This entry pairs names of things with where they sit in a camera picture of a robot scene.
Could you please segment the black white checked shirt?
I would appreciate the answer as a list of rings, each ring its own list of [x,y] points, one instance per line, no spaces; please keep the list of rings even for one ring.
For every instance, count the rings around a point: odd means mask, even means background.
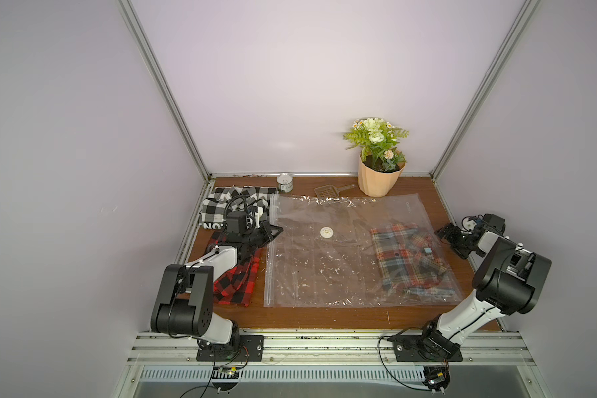
[[[270,202],[277,193],[276,187],[216,187],[202,201],[201,227],[220,230],[225,213],[235,211],[245,211],[258,226],[260,220],[270,215]]]

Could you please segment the red black checked shirt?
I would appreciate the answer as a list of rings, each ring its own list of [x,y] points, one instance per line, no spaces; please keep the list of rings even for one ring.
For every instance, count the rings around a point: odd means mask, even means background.
[[[213,285],[214,303],[249,307],[264,253],[264,249],[257,250],[248,262],[221,275]]]

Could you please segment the multicolour tartan shirt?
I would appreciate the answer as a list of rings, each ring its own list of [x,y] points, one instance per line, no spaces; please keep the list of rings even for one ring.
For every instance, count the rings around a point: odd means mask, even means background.
[[[394,223],[372,229],[371,241],[388,295],[434,302],[459,297],[451,268],[426,228]]]

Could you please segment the clear plastic vacuum bag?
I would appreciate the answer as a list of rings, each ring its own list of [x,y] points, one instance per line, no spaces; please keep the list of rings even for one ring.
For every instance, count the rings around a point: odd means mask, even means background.
[[[463,291],[419,195],[318,199],[278,196],[270,209],[283,233],[267,248],[264,305],[268,308],[376,308],[455,305]],[[437,240],[459,297],[424,301],[388,295],[371,230],[415,223]]]

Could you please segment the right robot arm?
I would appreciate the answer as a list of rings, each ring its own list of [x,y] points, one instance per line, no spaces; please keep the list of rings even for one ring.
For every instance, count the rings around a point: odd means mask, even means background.
[[[506,235],[506,220],[492,213],[464,217],[436,235],[466,260],[474,254],[482,263],[472,280],[469,296],[448,313],[426,324],[418,345],[450,357],[471,333],[514,313],[526,314],[536,306],[552,261],[527,250]]]

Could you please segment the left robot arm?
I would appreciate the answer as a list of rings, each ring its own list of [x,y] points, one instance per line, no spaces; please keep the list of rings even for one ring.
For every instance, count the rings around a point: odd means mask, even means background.
[[[209,346],[239,348],[239,327],[213,312],[213,285],[283,231],[267,221],[244,233],[230,227],[201,258],[167,266],[151,313],[150,331],[171,338],[195,338]]]

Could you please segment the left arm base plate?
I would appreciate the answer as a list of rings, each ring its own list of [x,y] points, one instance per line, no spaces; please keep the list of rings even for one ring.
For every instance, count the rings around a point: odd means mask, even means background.
[[[197,341],[198,362],[245,363],[260,362],[264,351],[263,335],[244,335],[227,344]]]

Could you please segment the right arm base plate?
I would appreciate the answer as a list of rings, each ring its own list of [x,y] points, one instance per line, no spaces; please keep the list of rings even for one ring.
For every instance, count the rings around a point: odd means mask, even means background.
[[[389,338],[396,361],[459,363],[464,361],[459,344],[451,343],[443,336],[400,335]]]

